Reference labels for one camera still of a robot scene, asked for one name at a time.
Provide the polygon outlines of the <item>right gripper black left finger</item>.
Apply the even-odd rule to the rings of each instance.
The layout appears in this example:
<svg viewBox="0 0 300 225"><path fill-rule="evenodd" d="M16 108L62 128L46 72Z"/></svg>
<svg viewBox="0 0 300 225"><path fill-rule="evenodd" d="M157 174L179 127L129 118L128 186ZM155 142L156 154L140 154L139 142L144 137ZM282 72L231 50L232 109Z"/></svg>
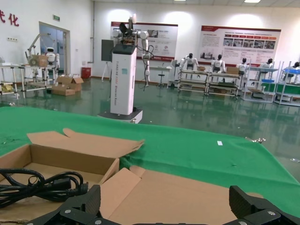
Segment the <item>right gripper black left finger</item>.
<svg viewBox="0 0 300 225"><path fill-rule="evenodd" d="M31 225L89 225L102 218L101 188L93 185L80 196L68 198L58 209L30 221Z"/></svg>

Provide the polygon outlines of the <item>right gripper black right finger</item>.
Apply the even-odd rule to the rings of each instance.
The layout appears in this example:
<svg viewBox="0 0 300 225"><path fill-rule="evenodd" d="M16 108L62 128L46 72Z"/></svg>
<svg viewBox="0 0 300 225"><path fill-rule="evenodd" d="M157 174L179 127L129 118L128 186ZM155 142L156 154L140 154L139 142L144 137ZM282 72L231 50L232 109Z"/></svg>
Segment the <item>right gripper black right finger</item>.
<svg viewBox="0 0 300 225"><path fill-rule="evenodd" d="M248 195L238 186L229 187L229 205L236 216L230 225L300 225L298 217L264 198Z"/></svg>

